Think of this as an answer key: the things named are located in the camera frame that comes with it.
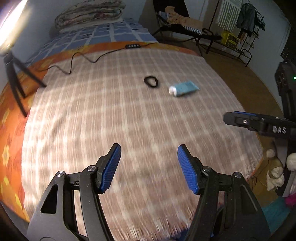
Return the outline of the light blue cream tube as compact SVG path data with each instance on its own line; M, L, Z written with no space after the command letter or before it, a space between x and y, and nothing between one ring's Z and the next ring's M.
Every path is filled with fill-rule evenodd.
M192 81L178 83L169 87L169 94L174 97L181 97L200 90Z

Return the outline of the black clothes rack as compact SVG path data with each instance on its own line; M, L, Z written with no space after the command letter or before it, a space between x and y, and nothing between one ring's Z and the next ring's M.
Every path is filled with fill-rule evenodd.
M222 1L217 1L210 25L208 27L208 30L213 30L218 35L221 35L224 31L215 23L221 3ZM264 16L259 12L259 10L257 10L251 1L242 1L236 25L233 31L230 32L239 38L237 48L235 50L230 49L229 47L222 45L220 40L214 42L210 50L218 48L223 54L233 57L247 67L252 60L251 51L254 49L254 42L259 39L259 32L265 30L266 25L264 22Z

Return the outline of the yellow plastic crate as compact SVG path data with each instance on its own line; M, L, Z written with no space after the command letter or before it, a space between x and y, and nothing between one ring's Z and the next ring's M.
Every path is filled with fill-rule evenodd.
M229 47L230 49L233 49L233 50L237 48L237 45L239 43L239 38L237 38L235 35L224 30L221 33L221 37L222 37L222 40L221 40L222 45Z

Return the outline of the beige plaid blanket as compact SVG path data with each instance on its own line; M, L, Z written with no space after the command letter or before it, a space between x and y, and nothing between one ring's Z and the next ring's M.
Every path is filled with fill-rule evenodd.
M80 172L121 146L110 188L100 197L116 240L162 240L187 228L198 196L177 159L184 144L204 165L249 178L262 161L257 135L228 126L243 108L199 56L157 48L89 54L59 63L35 95L22 146L25 210L32 216L57 171ZM192 81L181 97L169 87Z

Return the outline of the teal trouser leg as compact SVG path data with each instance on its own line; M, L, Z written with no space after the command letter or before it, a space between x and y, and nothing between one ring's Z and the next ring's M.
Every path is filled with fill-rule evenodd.
M291 209L286 205L285 198L278 197L271 204L262 208L271 234L273 234L285 221Z

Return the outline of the striped green towel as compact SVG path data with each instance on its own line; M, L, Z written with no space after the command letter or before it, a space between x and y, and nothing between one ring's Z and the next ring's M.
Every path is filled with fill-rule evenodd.
M216 24L218 27L232 32L242 6L242 0L222 0Z

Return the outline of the black folding chair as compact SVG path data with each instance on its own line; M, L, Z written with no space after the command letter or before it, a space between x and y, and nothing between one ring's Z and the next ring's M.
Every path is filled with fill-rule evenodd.
M203 28L199 30L192 27L183 27L181 24L170 24L168 22L168 14L165 14L164 12L161 12L161 11L156 12L156 18L157 18L157 23L159 28L152 34L153 36L160 33L161 37L163 38L164 37L163 32L172 32L172 33L178 33L178 34L190 36L191 37L190 39L183 40L183 41L176 41L176 42L184 43L184 42L189 42L191 40L194 40L197 48L199 49L201 56L203 56L200 48L201 39L210 41L210 44L206 49L206 54L209 53L214 42L222 40L221 35L214 34L211 30L208 30L207 28Z

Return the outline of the tan clothes on chair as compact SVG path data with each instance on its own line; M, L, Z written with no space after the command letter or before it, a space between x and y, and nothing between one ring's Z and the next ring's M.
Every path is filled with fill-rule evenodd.
M173 6L167 6L165 11L168 14L167 22L170 24L180 24L186 28L195 28L199 30L203 29L203 23L201 21L179 15L175 12Z

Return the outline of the blue checked bed cover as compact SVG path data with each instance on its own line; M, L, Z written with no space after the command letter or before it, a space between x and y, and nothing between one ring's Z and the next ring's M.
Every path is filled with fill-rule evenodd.
M125 41L154 43L157 40L148 29L144 28L134 19L123 19L116 23L85 27L60 33L35 52L27 60L25 65L29 67L37 61L66 50L78 49L83 46L99 43Z

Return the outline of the black tripod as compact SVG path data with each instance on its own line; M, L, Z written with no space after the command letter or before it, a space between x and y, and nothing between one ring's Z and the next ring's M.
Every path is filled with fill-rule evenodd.
M6 76L8 78L8 82L10 84L13 96L16 100L16 103L18 104L18 107L23 114L23 116L26 118L27 117L27 112L24 109L24 106L21 102L21 99L19 97L19 94L23 98L26 98L26 94L22 88L22 85L20 83L20 80L16 74L14 66L17 66L22 70L27 76L29 76L32 80L34 80L37 84L39 84L41 87L45 88L47 87L46 84L41 81L36 75L34 75L25 65L22 63L18 58L16 58L12 51L6 51L3 54L3 61L4 61L4 67L6 70Z

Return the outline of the folded floral quilt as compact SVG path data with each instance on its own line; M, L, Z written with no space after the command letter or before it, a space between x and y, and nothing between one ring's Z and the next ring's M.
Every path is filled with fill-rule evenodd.
M123 1L83 1L64 10L55 18L55 27L62 30L77 24L100 20L117 20L125 9Z

